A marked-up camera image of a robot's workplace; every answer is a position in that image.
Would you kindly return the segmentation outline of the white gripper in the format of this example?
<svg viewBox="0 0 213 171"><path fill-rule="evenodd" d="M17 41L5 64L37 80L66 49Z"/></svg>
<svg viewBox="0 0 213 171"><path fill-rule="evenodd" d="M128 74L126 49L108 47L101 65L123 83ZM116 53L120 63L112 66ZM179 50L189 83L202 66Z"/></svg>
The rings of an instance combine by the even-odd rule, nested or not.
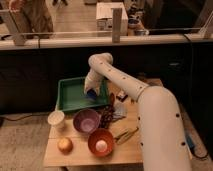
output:
<svg viewBox="0 0 213 171"><path fill-rule="evenodd" d="M94 90L97 95L100 95L100 87L104 76L91 69L84 81L84 93L87 94L90 90Z"/></svg>

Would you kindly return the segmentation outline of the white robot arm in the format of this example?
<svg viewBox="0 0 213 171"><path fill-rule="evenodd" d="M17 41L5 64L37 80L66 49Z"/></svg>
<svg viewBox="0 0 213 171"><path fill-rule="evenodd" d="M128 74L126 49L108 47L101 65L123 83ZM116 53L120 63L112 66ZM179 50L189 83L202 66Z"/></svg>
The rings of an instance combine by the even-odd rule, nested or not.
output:
<svg viewBox="0 0 213 171"><path fill-rule="evenodd" d="M106 77L138 103L144 171L192 171L179 104L163 86L150 86L112 66L110 53L89 57L84 93L100 94Z"/></svg>

